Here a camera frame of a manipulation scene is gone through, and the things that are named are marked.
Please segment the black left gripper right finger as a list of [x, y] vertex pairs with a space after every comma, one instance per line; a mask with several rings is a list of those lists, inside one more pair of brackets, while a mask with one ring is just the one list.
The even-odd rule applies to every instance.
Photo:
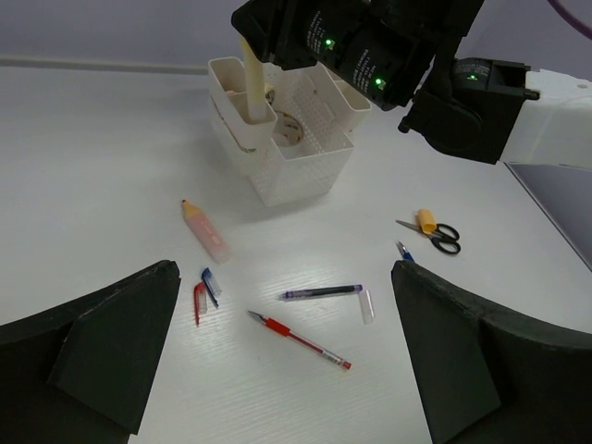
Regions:
[[391, 282], [432, 442], [590, 442], [590, 334], [411, 261], [395, 263]]

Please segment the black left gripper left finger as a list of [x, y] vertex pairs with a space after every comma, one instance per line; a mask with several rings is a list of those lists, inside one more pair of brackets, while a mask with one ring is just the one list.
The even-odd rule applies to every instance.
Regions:
[[4, 443], [126, 443], [138, 434], [178, 300], [160, 261], [1, 327]]

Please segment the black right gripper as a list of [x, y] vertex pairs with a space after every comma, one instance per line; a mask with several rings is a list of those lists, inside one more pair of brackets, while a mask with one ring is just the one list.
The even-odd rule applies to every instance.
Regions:
[[480, 1], [249, 1], [231, 25], [257, 59], [285, 71], [321, 64], [385, 111], [421, 80], [451, 97], [450, 68]]

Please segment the patterned washi tape roll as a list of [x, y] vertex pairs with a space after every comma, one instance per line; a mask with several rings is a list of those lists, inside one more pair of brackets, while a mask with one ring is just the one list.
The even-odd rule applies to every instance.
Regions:
[[266, 82], [264, 87], [265, 99], [266, 101], [272, 105], [276, 99], [276, 88], [275, 86], [270, 83]]

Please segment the large clear packing tape roll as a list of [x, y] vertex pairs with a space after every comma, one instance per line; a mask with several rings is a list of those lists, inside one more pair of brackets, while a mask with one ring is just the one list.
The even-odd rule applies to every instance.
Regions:
[[277, 122], [272, 132], [272, 140], [280, 148], [298, 146], [304, 138], [301, 123], [292, 115], [277, 111]]

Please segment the yellow highlighter marker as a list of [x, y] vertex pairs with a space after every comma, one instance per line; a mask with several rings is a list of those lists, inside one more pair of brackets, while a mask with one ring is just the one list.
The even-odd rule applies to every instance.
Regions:
[[263, 64], [244, 37], [240, 37], [249, 119], [259, 124], [266, 119], [265, 78]]

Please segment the clear pen cap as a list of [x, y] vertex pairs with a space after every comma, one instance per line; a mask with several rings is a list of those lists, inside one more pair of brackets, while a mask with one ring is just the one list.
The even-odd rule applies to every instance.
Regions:
[[369, 290], [363, 290], [359, 293], [359, 303], [361, 314], [365, 325], [370, 325], [375, 319], [375, 310], [372, 301], [372, 295]]

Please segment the white perforated organizer basket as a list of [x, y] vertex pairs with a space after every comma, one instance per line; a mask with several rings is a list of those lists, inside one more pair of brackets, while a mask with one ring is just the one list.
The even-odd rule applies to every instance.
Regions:
[[210, 121], [230, 163], [267, 206], [329, 192], [370, 102], [322, 65], [283, 71], [267, 64], [264, 75], [268, 118], [254, 125], [247, 121], [242, 62], [208, 63]]

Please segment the red pen cap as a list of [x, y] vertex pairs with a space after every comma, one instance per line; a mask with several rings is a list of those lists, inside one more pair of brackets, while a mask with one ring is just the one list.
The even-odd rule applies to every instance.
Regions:
[[197, 326], [203, 315], [207, 313], [207, 289], [204, 282], [198, 283], [193, 289], [194, 316]]

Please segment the blue ballpoint pen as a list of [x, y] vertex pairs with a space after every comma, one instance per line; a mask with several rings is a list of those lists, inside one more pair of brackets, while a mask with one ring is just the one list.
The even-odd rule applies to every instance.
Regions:
[[400, 240], [396, 241], [396, 245], [397, 245], [397, 248], [400, 252], [401, 258], [403, 260], [407, 260], [407, 261], [411, 261], [411, 262], [414, 261], [412, 254], [410, 253], [410, 251], [407, 249], [407, 247]]

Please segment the purple gel pen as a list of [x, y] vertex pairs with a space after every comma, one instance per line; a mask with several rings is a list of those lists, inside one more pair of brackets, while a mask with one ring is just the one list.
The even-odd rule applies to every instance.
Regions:
[[307, 299], [322, 299], [327, 297], [337, 297], [360, 293], [364, 289], [362, 284], [353, 284], [337, 287], [325, 287], [318, 289], [289, 290], [278, 295], [278, 299], [283, 302], [291, 302]]

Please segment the yellow highlighter cap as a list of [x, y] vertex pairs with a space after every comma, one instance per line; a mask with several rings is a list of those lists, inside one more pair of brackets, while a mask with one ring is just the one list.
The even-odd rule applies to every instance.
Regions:
[[425, 234], [433, 233], [438, 224], [430, 210], [422, 208], [419, 209], [416, 215], [416, 220], [421, 231]]

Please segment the pink highlighter marker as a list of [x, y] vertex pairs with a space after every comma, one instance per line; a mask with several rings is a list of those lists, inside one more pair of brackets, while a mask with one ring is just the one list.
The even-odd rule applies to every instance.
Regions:
[[181, 201], [181, 211], [186, 225], [211, 258], [218, 264], [225, 263], [230, 257], [229, 247], [204, 211], [186, 199]]

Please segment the red gel pen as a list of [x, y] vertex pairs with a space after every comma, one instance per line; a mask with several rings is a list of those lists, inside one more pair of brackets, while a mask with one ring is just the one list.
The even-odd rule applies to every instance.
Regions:
[[342, 358], [341, 356], [337, 355], [336, 353], [328, 350], [325, 347], [320, 346], [319, 344], [314, 343], [313, 341], [303, 337], [302, 335], [296, 333], [289, 327], [281, 324], [276, 319], [273, 319], [269, 316], [256, 313], [254, 311], [249, 310], [248, 315], [259, 322], [261, 325], [267, 327], [268, 329], [276, 332], [282, 337], [288, 338], [292, 341], [299, 343], [304, 348], [316, 353], [317, 355], [321, 356], [328, 362], [333, 363], [334, 365], [338, 366], [343, 370], [350, 370], [352, 368], [352, 364], [347, 361], [346, 359]]

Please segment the black handled scissors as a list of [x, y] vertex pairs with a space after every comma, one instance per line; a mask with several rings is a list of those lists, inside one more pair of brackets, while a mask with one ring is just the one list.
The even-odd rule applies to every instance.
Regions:
[[436, 224], [436, 228], [433, 231], [426, 233], [416, 224], [401, 220], [397, 220], [397, 223], [424, 235], [430, 239], [430, 242], [437, 250], [446, 255], [457, 255], [462, 250], [459, 243], [461, 235], [456, 228], [450, 225]]

